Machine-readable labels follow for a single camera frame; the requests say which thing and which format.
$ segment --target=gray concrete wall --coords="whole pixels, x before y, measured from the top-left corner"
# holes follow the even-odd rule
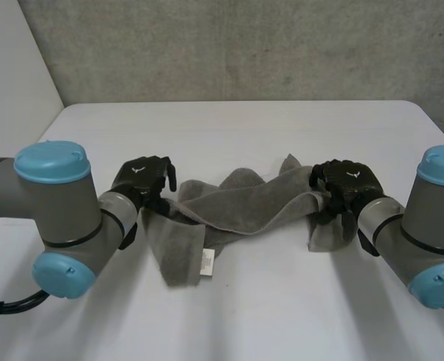
[[[444,0],[19,0],[65,105],[405,99],[444,131]]]

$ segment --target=wall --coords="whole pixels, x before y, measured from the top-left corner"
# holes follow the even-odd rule
[[[444,131],[444,1],[19,2],[66,105],[406,99]]]
[[[63,104],[16,0],[0,0],[0,156],[36,142]]]

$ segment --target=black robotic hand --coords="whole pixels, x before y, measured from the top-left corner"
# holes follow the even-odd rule
[[[172,192],[177,190],[177,178],[175,167],[170,158],[157,156],[133,159],[125,162],[118,171],[112,184],[111,191],[118,192],[130,199],[137,211],[142,207],[150,208],[155,212],[168,216],[170,205],[161,197],[165,188],[166,178]],[[133,243],[137,224],[129,231],[119,246],[124,250]]]
[[[113,181],[113,187],[129,184],[136,188],[145,199],[156,199],[165,188],[168,177],[170,190],[177,190],[175,167],[167,156],[145,157],[130,160],[122,165]]]
[[[372,170],[365,164],[349,160],[332,160],[315,165],[310,175],[309,184],[312,188],[322,181],[331,199],[325,209],[317,216],[316,221],[326,224],[338,214],[349,212],[355,218],[371,201],[384,196],[382,186]],[[358,231],[362,248],[373,256],[379,253],[367,238]]]

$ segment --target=white wall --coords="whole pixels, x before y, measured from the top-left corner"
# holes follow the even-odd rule
[[[0,0],[0,156],[36,142],[62,109],[17,0]]]

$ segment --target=black cable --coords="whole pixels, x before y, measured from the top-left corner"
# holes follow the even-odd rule
[[[0,315],[1,314],[19,314],[21,312],[25,312],[35,308],[44,302],[45,299],[50,296],[49,293],[40,290],[35,294],[26,297],[25,299],[21,299],[15,302],[4,303],[0,301]]]

